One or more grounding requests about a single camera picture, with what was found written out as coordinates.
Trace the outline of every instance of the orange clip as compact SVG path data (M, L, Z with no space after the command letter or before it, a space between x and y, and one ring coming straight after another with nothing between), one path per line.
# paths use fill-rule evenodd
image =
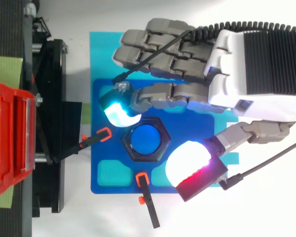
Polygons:
M88 137L86 137L85 135L81 135L81 140L84 142L85 140L87 140L88 139Z
M99 131L97 131L97 134L99 134L105 130L108 132L109 135L107 137L103 138L102 140L100 140L101 142L105 142L106 140L109 140L112 137L112 131L108 127L104 127L102 129L100 129Z
M144 205L144 204L146 203L146 202L145 202L145 199L144 199L143 196L140 196L140 197L138 198L138 201L139 201L140 205Z
M147 176L147 173L146 172L140 172L140 173L136 174L136 176L135 176L138 187L140 187L139 177L142 176L142 175L145 176L147 184L149 184L149 178Z
M81 135L81 139L82 139L82 141L84 142L85 140L87 140L88 139L88 137L86 137L85 135Z

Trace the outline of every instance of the cyan light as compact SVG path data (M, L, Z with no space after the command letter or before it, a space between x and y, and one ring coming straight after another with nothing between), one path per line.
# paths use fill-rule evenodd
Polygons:
M120 103L114 103L104 110L111 124L116 127L128 127L140 121L142 115L130 117L126 111L123 110Z
M177 147L166 163L166 175L173 187L208 165L211 154L198 142L187 141Z

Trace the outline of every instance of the white table surface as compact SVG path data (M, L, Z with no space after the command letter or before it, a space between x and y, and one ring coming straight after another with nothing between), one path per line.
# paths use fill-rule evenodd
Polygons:
M144 29L154 17L206 26L221 21L267 21L296 26L296 0L41 0L55 39L69 46L68 101L90 102L89 32ZM81 132L89 135L90 126ZM296 142L242 145L243 172ZM153 229L139 195L95 195L90 190L90 150L66 160L65 208L41 209L33 219L34 237L296 237L296 150L248 176L228 191L210 188L184 203L179 195L152 195L161 227Z

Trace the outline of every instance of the red plastic container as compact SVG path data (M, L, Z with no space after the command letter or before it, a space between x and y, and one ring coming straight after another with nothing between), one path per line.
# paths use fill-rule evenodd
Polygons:
M34 168L35 121L34 96L0 84L0 195Z

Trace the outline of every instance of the coiled cable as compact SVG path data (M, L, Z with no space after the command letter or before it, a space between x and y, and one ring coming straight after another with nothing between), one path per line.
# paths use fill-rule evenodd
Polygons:
M222 30L229 30L233 32L241 31L286 31L286 32L295 32L296 27L291 27L290 25L280 25L279 23L268 23L268 22L257 22L257 21L238 21L238 22L221 22L220 24L216 23L214 25L199 27L192 31L192 41L194 42L204 42L208 40L217 39L218 34Z

